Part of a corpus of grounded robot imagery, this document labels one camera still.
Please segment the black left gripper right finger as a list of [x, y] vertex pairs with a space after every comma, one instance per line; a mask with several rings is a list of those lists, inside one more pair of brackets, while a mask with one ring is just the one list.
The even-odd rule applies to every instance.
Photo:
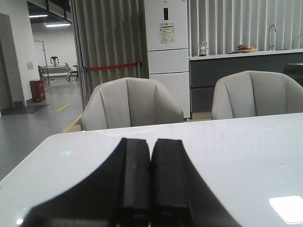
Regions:
[[151, 157], [153, 227], [238, 227], [208, 187], [181, 140], [159, 139]]

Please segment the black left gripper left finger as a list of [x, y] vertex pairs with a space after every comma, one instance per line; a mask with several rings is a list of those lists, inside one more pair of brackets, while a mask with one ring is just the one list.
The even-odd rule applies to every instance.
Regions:
[[122, 138], [90, 175], [33, 207], [25, 227], [146, 227], [149, 210], [149, 148]]

